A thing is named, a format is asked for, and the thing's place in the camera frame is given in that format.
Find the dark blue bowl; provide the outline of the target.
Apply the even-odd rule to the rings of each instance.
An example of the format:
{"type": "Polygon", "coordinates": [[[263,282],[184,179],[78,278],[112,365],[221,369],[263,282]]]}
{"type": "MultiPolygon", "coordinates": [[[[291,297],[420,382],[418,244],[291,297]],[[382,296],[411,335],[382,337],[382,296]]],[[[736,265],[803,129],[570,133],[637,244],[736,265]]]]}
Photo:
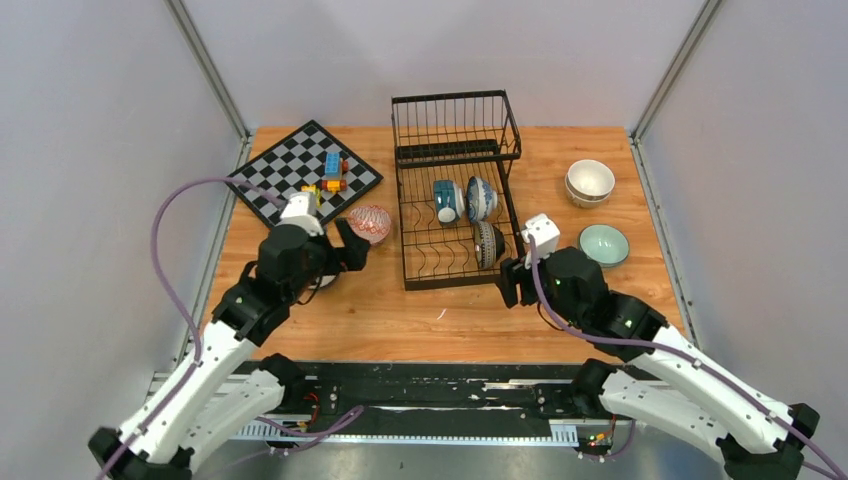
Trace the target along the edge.
{"type": "Polygon", "coordinates": [[[324,288],[328,288],[338,279],[338,274],[333,275],[322,275],[319,278],[316,278],[310,285],[310,290],[321,290],[324,288]]]}

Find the brown patterned bowl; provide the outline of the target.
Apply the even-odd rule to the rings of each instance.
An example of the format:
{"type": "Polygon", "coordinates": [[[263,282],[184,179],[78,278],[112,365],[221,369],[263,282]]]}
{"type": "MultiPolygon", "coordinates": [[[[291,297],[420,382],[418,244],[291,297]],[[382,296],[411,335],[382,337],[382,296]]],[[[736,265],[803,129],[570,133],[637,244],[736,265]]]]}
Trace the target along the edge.
{"type": "Polygon", "coordinates": [[[503,233],[486,221],[476,222],[472,232],[478,268],[492,268],[505,252],[503,233]]]}

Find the black wire dish rack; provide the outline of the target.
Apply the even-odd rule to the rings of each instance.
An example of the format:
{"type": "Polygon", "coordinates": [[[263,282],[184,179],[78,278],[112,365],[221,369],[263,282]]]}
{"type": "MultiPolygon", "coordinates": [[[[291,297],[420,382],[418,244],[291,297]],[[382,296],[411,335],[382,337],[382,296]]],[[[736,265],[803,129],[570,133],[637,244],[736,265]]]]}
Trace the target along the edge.
{"type": "Polygon", "coordinates": [[[521,257],[509,185],[522,141],[508,93],[391,100],[403,282],[408,291],[496,281],[521,257]]]}

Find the blue floral white bowl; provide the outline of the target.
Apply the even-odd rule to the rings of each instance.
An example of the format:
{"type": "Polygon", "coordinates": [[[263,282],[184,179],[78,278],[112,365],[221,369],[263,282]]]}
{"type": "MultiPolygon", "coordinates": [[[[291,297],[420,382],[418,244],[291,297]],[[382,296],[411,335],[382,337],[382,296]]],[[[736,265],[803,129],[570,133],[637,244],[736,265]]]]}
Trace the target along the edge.
{"type": "Polygon", "coordinates": [[[498,204],[497,192],[480,176],[469,178],[466,186],[467,215],[472,223],[485,221],[498,204]]]}

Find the light green celadon bowl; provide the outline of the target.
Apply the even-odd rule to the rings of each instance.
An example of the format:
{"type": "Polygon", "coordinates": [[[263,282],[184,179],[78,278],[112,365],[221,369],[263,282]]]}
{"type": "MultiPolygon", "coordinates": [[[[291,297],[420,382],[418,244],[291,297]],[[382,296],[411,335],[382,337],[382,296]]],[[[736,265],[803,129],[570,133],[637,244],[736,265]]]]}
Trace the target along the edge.
{"type": "Polygon", "coordinates": [[[595,258],[590,257],[590,256],[587,256],[587,259],[589,261],[592,261],[595,264],[599,265],[600,268],[602,268],[602,269],[614,269],[614,268],[620,267],[628,260],[628,258],[621,258],[621,259],[617,259],[616,261],[606,262],[606,261],[601,261],[601,260],[595,259],[595,258]]]}

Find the white green striped bowl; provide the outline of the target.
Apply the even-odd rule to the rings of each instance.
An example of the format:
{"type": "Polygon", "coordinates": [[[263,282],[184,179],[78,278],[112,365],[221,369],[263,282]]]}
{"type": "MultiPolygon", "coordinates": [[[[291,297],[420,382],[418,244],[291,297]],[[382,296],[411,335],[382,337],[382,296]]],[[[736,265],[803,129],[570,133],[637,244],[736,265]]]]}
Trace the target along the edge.
{"type": "Polygon", "coordinates": [[[630,242],[617,228],[607,224],[593,224],[579,234],[577,245],[587,256],[611,262],[630,255],[630,242]]]}

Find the teal glazed bowl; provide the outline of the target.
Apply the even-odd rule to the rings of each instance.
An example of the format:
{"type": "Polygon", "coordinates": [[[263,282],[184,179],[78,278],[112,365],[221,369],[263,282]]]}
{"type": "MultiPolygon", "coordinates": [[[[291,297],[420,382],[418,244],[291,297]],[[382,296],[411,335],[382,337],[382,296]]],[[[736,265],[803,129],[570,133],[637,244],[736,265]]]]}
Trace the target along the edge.
{"type": "Polygon", "coordinates": [[[453,180],[433,183],[433,201],[437,220],[443,227],[456,224],[465,213],[463,191],[453,180]]]}

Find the cream white bowl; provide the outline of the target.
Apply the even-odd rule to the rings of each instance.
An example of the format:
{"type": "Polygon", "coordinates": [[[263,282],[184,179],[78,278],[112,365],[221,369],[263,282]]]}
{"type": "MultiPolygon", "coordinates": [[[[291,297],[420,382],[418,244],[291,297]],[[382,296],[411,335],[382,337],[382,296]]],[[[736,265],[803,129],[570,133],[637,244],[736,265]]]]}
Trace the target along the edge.
{"type": "Polygon", "coordinates": [[[615,188],[616,178],[604,163],[594,159],[581,159],[569,167],[564,183],[572,204],[592,209],[608,200],[615,188]]]}

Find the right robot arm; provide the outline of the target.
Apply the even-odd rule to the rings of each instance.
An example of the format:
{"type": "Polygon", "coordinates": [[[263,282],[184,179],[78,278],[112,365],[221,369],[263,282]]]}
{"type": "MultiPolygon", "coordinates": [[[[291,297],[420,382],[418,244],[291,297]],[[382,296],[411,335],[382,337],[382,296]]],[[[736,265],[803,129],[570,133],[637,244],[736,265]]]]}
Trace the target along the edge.
{"type": "Polygon", "coordinates": [[[729,373],[650,305],[610,289],[582,251],[506,259],[498,288],[507,307],[536,304],[565,332],[669,387],[589,359],[570,392],[580,415],[604,411],[645,423],[698,448],[732,479],[795,479],[806,467],[817,411],[774,400],[729,373]]]}

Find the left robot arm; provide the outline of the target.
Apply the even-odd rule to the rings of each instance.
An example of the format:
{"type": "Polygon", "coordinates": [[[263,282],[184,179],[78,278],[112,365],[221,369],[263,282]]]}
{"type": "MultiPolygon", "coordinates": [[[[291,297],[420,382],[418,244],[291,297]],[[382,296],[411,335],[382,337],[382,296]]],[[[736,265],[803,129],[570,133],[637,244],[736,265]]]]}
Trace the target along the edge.
{"type": "Polygon", "coordinates": [[[88,447],[101,466],[100,478],[189,479],[256,417],[275,408],[293,413],[304,405],[304,374],[281,354],[265,358],[223,398],[214,395],[289,318],[310,285],[365,267],[369,241],[356,235],[346,219],[335,224],[340,247],[309,215],[270,230],[256,260],[245,265],[215,308],[192,356],[133,416],[92,435],[88,447]]]}

